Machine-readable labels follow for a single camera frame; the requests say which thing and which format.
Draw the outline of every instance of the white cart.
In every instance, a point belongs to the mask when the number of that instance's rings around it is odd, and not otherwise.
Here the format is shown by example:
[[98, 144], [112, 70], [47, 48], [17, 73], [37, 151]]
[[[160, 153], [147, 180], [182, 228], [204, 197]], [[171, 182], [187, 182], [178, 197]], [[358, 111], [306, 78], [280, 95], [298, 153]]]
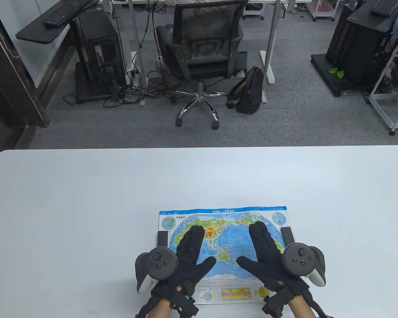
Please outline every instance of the white cart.
[[389, 135], [395, 135], [395, 129], [398, 129], [398, 88], [389, 94], [376, 94], [378, 86], [386, 74], [390, 74], [392, 62], [394, 58], [398, 57], [398, 44], [392, 52], [392, 55], [383, 69], [379, 80], [377, 81], [373, 91], [370, 94], [369, 102], [374, 109], [382, 117], [386, 125], [390, 128]]
[[327, 0], [312, 0], [310, 3], [306, 3], [308, 11], [312, 15], [312, 20], [317, 21], [318, 17], [328, 17], [334, 21], [334, 15], [336, 14], [337, 8], [339, 7], [340, 0], [337, 0], [336, 6], [333, 7]]
[[246, 7], [244, 7], [242, 12], [242, 18], [243, 20], [245, 20], [247, 15], [260, 15], [261, 20], [264, 20], [264, 10], [265, 10], [265, 3], [262, 4], [261, 10], [246, 10]]

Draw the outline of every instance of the hand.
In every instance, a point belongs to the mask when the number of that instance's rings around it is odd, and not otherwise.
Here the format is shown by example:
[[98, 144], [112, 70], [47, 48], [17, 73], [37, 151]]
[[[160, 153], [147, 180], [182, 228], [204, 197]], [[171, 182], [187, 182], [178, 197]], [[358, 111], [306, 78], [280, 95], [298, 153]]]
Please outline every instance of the hand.
[[185, 295], [189, 297], [193, 295], [196, 284], [216, 263], [215, 257], [208, 257], [201, 264], [196, 265], [204, 236], [205, 230], [199, 226], [191, 227], [184, 234], [177, 246], [178, 266], [176, 272], [168, 279], [159, 281], [152, 289], [152, 295], [156, 294], [161, 298], [171, 299], [179, 286]]
[[282, 254], [277, 248], [267, 226], [257, 221], [249, 225], [249, 234], [252, 239], [258, 262], [240, 256], [237, 264], [248, 271], [261, 282], [266, 284], [267, 279], [283, 282], [295, 295], [302, 295], [309, 286], [299, 276], [293, 276], [286, 271], [282, 261]]

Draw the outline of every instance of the black keyboard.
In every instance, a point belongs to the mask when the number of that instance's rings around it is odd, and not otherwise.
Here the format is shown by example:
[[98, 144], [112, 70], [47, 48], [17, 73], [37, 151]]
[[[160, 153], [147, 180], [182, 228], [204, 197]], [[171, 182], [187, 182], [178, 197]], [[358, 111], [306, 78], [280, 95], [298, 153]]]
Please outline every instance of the black keyboard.
[[90, 0], [61, 0], [60, 6], [47, 17], [42, 23], [48, 27], [61, 27], [81, 11]]
[[370, 11], [374, 15], [390, 17], [398, 6], [398, 0], [376, 0], [373, 9]]

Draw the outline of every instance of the person's arm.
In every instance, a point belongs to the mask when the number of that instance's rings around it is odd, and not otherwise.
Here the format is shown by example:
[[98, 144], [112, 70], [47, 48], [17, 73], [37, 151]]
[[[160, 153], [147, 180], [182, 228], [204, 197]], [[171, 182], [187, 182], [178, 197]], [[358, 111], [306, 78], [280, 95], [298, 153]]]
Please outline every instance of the person's arm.
[[308, 306], [302, 296], [295, 296], [295, 298], [293, 298], [288, 305], [295, 318], [316, 318], [314, 312], [311, 310], [310, 306]]
[[171, 312], [170, 301], [161, 299], [158, 305], [149, 313], [148, 318], [168, 318]]

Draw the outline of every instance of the desk leg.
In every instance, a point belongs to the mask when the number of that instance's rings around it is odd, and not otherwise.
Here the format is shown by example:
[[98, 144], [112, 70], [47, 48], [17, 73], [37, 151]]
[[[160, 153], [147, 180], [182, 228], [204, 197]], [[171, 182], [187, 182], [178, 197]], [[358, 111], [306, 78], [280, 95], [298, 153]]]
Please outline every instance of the desk leg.
[[[265, 52], [269, 52], [269, 54], [266, 54], [264, 51], [260, 52], [261, 59], [264, 64], [264, 76], [267, 77], [267, 81], [270, 84], [274, 84], [275, 79], [274, 79], [274, 74], [270, 66], [270, 61], [271, 57], [273, 55], [273, 50], [274, 50], [274, 44], [276, 40], [276, 31], [278, 27], [278, 13], [281, 9], [280, 5], [280, 0], [277, 0], [274, 6], [273, 10], [273, 18], [271, 21], [271, 27], [270, 27], [270, 34], [268, 37], [268, 42], [267, 42], [267, 50]], [[267, 97], [265, 95], [265, 81], [262, 82], [262, 102], [267, 103]]]
[[138, 33], [137, 33], [136, 18], [134, 17], [133, 0], [128, 0], [128, 7], [129, 7], [129, 9], [130, 9], [131, 21], [133, 22], [134, 41], [135, 41], [136, 46], [137, 46], [137, 47], [136, 47], [136, 48], [137, 48], [137, 57], [138, 57], [138, 59], [139, 59], [140, 76], [142, 77], [143, 89], [147, 89], [146, 74], [145, 74], [145, 69], [144, 69], [144, 67], [143, 67], [142, 52], [140, 51], [139, 35], [138, 35]]

